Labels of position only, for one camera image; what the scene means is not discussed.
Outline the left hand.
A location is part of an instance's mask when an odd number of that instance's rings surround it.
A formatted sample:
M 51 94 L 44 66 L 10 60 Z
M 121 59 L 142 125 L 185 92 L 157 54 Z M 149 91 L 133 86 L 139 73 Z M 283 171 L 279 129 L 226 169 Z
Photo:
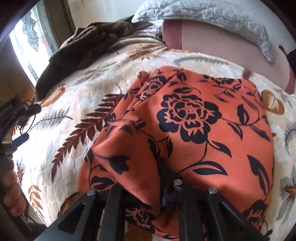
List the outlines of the left hand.
M 19 217 L 26 209 L 26 201 L 22 195 L 20 184 L 17 182 L 17 174 L 14 171 L 14 162 L 11 158 L 4 157 L 4 163 L 8 170 L 4 172 L 2 182 L 6 188 L 3 198 L 4 205 L 8 208 L 12 216 Z

